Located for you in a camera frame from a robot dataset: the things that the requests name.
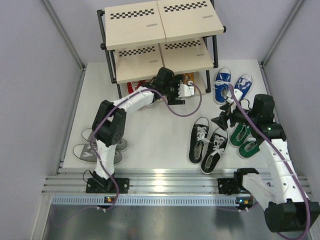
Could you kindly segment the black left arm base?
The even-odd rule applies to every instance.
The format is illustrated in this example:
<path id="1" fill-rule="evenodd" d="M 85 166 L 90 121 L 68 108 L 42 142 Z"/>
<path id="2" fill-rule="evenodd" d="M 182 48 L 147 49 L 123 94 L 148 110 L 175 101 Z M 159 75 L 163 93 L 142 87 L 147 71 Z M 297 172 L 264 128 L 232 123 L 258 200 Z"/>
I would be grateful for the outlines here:
<path id="1" fill-rule="evenodd" d="M 117 183 L 118 190 L 116 184 L 110 178 L 108 180 L 89 178 L 85 192 L 87 194 L 127 194 L 130 187 L 130 179 L 116 177 L 114 180 Z"/>

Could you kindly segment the red sneaker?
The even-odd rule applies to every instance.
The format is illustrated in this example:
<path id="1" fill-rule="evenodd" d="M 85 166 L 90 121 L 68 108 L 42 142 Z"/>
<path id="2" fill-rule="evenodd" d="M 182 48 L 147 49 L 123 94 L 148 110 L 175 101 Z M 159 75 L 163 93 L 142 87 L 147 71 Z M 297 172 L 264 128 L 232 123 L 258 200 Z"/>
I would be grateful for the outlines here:
<path id="1" fill-rule="evenodd" d="M 128 93 L 131 94 L 140 87 L 140 81 L 132 81 L 127 83 Z"/>

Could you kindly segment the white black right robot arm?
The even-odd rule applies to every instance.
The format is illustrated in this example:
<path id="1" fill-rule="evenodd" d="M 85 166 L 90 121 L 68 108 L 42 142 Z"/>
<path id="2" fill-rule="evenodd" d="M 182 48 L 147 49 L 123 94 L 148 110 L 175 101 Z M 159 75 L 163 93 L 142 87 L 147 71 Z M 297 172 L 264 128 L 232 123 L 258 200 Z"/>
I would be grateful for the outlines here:
<path id="1" fill-rule="evenodd" d="M 320 215 L 320 204 L 311 201 L 301 186 L 288 153 L 285 131 L 274 120 L 275 101 L 267 94 L 254 97 L 252 109 L 245 110 L 238 96 L 228 93 L 221 113 L 212 122 L 223 130 L 241 124 L 249 127 L 270 172 L 269 187 L 253 168 L 234 172 L 233 186 L 240 193 L 249 192 L 264 211 L 268 229 L 273 233 L 306 233 Z"/>

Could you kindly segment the grey sneaker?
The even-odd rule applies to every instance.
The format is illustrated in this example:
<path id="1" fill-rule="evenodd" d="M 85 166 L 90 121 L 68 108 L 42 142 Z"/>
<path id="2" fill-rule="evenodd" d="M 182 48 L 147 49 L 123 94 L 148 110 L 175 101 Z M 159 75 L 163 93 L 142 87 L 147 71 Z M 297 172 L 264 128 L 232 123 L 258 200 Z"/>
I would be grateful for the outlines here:
<path id="1" fill-rule="evenodd" d="M 96 164 L 97 156 L 89 143 L 77 144 L 73 147 L 73 155 L 78 158 L 80 161 L 87 164 Z M 122 161 L 122 154 L 118 151 L 115 152 L 113 163 L 115 165 L 119 164 Z"/>
<path id="2" fill-rule="evenodd" d="M 82 138 L 87 141 L 87 149 L 90 150 L 90 140 L 93 137 L 94 132 L 92 131 L 91 128 L 86 128 L 81 132 Z M 116 145 L 116 150 L 118 152 L 123 152 L 126 148 L 128 147 L 128 142 L 125 139 L 121 139 L 120 142 Z"/>

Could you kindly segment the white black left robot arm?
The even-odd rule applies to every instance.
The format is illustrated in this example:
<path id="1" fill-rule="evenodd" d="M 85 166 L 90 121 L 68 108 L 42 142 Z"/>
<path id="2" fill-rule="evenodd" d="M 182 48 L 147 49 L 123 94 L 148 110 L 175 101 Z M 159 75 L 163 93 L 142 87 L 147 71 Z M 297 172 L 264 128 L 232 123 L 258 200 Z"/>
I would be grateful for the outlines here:
<path id="1" fill-rule="evenodd" d="M 175 75 L 172 70 L 162 67 L 157 76 L 129 95 L 112 102 L 101 102 L 92 124 L 93 137 L 90 144 L 95 141 L 97 164 L 93 175 L 98 178 L 96 186 L 103 193 L 109 193 L 114 188 L 111 176 L 115 173 L 116 145 L 124 136 L 127 116 L 162 97 L 169 104 L 183 104 L 184 101 L 180 100 L 183 96 L 180 90 L 183 79 L 182 75 Z"/>

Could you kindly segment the orange sneaker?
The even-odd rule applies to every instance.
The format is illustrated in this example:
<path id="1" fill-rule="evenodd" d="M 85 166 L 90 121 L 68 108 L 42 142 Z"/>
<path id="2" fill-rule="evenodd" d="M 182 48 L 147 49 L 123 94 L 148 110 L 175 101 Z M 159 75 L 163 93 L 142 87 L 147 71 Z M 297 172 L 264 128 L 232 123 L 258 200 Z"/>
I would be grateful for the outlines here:
<path id="1" fill-rule="evenodd" d="M 193 72 L 183 74 L 183 83 L 187 84 L 188 82 L 195 82 L 195 76 Z"/>

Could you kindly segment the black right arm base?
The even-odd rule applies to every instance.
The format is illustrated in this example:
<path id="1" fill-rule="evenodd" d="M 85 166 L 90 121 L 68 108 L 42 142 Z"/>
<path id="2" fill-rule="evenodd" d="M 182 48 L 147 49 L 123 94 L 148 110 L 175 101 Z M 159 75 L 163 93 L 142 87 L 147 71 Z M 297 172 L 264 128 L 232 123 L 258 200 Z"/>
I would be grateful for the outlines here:
<path id="1" fill-rule="evenodd" d="M 218 192 L 230 196 L 233 194 L 248 194 L 249 191 L 243 186 L 243 177 L 248 174 L 259 174 L 255 168 L 238 168 L 231 178 L 218 178 Z"/>

